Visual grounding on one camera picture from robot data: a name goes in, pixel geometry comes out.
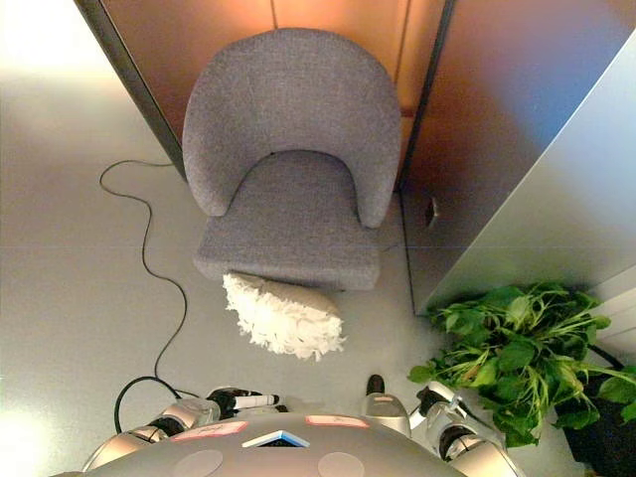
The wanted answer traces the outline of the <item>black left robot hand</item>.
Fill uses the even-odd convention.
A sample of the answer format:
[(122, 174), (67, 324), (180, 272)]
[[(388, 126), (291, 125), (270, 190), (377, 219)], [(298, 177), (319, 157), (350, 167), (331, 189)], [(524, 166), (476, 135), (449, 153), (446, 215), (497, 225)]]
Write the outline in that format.
[(275, 412), (288, 412), (278, 395), (264, 395), (257, 391), (237, 388), (218, 388), (211, 391), (206, 400), (217, 404), (222, 418), (232, 418), (244, 409), (272, 407)]

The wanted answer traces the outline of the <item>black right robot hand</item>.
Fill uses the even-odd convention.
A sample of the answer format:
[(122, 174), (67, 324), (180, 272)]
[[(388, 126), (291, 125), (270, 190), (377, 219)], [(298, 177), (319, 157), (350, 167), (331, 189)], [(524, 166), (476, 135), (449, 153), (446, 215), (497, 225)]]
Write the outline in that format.
[(430, 381), (424, 388), (416, 394), (419, 399), (418, 413), (426, 417), (431, 407), (438, 402), (451, 403), (454, 399), (455, 391), (446, 385)]

